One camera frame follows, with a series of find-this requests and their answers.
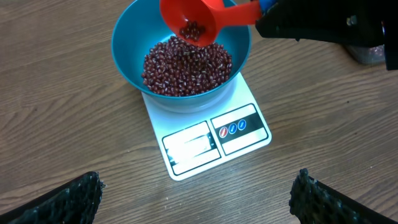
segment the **tabletop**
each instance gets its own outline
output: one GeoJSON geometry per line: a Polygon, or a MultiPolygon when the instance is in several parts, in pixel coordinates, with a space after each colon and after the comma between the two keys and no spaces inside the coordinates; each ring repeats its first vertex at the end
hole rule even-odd
{"type": "Polygon", "coordinates": [[[176,182],[112,60],[130,3],[0,0],[0,213],[93,170],[108,185],[95,223],[298,223],[289,192],[306,167],[398,221],[398,72],[252,29],[242,74],[273,140],[176,182]]]}

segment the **bowl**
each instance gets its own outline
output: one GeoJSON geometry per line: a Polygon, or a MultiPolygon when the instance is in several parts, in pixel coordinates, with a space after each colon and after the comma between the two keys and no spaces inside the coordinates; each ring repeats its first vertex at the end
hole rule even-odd
{"type": "MultiPolygon", "coordinates": [[[[226,7],[236,5],[232,0],[224,0],[224,4],[226,7]]],[[[249,26],[225,27],[216,42],[223,44],[224,49],[232,55],[233,67],[229,80],[215,89],[198,95],[179,97],[158,95],[143,84],[141,73],[144,71],[144,57],[155,44],[167,41],[172,35],[173,32],[166,26],[160,14],[159,0],[135,0],[118,19],[111,43],[114,62],[123,77],[156,102],[171,108],[200,107],[216,99],[226,91],[231,80],[241,71],[251,48],[249,26]]]]}

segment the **scoop handle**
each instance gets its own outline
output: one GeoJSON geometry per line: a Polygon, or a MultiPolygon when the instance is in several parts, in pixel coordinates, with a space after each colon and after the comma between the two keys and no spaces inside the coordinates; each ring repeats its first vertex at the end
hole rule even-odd
{"type": "Polygon", "coordinates": [[[220,27],[253,25],[262,17],[259,1],[219,9],[215,14],[220,27]]]}

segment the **red button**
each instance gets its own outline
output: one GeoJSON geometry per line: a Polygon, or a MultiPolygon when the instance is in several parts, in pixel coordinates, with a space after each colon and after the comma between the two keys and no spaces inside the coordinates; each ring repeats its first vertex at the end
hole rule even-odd
{"type": "Polygon", "coordinates": [[[228,128],[226,127],[222,127],[220,129],[220,133],[218,133],[218,135],[220,136],[220,138],[225,138],[225,136],[228,134],[228,128]]]}

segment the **red scoop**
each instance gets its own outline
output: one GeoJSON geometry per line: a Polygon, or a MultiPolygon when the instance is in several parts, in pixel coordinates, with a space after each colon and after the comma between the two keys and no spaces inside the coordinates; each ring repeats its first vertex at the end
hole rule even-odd
{"type": "Polygon", "coordinates": [[[212,44],[223,27],[255,24],[262,16],[258,1],[225,7],[223,0],[160,0],[160,13],[175,35],[199,47],[212,44]],[[180,35],[187,21],[205,27],[197,42],[180,35]]]}

